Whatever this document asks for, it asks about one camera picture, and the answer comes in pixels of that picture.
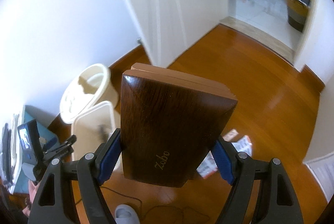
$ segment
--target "tiled floor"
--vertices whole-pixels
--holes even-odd
[[[296,50],[302,33],[288,24],[285,0],[228,0],[228,5],[229,16],[270,34]]]

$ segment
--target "camera screen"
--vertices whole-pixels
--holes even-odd
[[[26,128],[23,128],[19,131],[20,134],[20,140],[21,140],[21,146],[24,150],[30,150],[30,143],[29,143],[29,137],[28,132]]]

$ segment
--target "hand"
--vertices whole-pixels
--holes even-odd
[[[38,190],[38,188],[39,188],[39,184],[40,184],[40,182],[39,182],[37,185],[34,185],[34,183],[33,183],[31,180],[29,180],[29,182],[28,182],[29,199],[30,199],[31,204],[34,202],[34,199],[35,199],[37,190]],[[27,206],[26,208],[24,208],[24,209],[22,210],[22,212],[23,212],[27,217],[29,217],[29,215],[30,215],[30,210],[29,210],[28,206]]]
[[[31,180],[29,180],[29,182],[28,182],[29,197],[30,197],[30,202],[31,203],[34,202],[34,199],[35,199],[37,190],[39,188],[39,185],[40,185],[40,182],[37,185],[34,185],[34,183]]]

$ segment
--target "clamp jaw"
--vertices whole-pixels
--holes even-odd
[[[37,185],[43,178],[52,159],[62,159],[73,152],[72,145],[76,136],[72,135],[57,148],[51,149],[57,142],[54,137],[43,147],[39,143],[39,132],[35,119],[17,127],[22,147],[22,170]]]
[[[28,224],[80,223],[73,197],[71,180],[79,182],[83,205],[91,224],[115,224],[100,186],[110,178],[121,154],[121,130],[116,129],[108,142],[95,153],[78,161],[49,164],[34,203]],[[252,224],[303,224],[300,206],[281,162],[252,159],[237,152],[221,137],[211,149],[218,170],[232,189],[216,224],[241,224],[251,196],[254,180],[261,180]]]

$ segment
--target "metal screw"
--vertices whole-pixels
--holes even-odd
[[[51,161],[51,164],[53,164],[54,166],[57,165],[59,163],[59,159],[55,158]]]
[[[91,152],[85,155],[85,158],[87,160],[93,159],[93,157],[94,157],[94,153],[91,153]]]
[[[246,158],[247,158],[247,153],[246,153],[246,152],[239,152],[239,153],[238,153],[238,156],[239,156],[241,159],[246,159]]]
[[[273,163],[274,163],[275,165],[279,165],[279,164],[281,163],[281,160],[278,159],[278,158],[274,158],[274,159],[273,159]]]

